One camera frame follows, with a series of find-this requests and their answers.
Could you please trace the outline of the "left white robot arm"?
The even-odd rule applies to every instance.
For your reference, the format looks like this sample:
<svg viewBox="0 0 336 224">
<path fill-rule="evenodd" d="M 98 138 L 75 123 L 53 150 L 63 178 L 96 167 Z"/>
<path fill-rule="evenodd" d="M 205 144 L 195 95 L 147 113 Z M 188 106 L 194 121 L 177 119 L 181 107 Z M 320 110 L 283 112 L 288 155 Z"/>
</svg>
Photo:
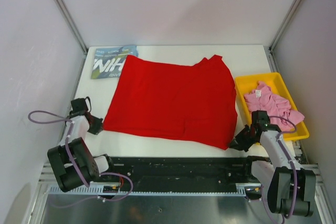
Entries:
<svg viewBox="0 0 336 224">
<path fill-rule="evenodd" d="M 112 159 L 107 154 L 94 157 L 85 143 L 87 133 L 97 135 L 103 130 L 103 119 L 91 114 L 90 98 L 72 100 L 71 108 L 61 142 L 47 152 L 57 184 L 65 193 L 89 187 L 99 177 L 110 182 L 116 175 Z"/>
</svg>

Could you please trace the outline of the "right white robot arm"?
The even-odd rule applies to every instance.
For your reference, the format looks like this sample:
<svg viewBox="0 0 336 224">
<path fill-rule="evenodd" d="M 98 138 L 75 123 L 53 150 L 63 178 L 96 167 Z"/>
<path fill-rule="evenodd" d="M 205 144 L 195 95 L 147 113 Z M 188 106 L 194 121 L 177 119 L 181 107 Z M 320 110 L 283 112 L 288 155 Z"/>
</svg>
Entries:
<svg viewBox="0 0 336 224">
<path fill-rule="evenodd" d="M 271 123 L 266 111 L 254 111 L 251 125 L 246 125 L 232 140 L 229 148 L 248 151 L 259 143 L 267 152 L 269 161 L 253 161 L 242 169 L 243 179 L 249 183 L 258 180 L 268 209 L 289 219 L 292 216 L 310 217 L 314 211 L 316 175 L 290 153 L 280 127 Z"/>
</svg>

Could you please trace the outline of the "red t shirt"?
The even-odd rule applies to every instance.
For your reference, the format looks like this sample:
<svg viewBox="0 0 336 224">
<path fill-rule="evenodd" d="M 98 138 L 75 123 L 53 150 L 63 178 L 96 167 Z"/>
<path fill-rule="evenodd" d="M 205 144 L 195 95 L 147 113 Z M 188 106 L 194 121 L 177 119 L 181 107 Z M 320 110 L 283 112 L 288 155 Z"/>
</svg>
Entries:
<svg viewBox="0 0 336 224">
<path fill-rule="evenodd" d="M 235 103 L 235 83 L 219 55 L 192 66 L 128 56 L 103 128 L 226 150 L 237 124 Z"/>
</svg>

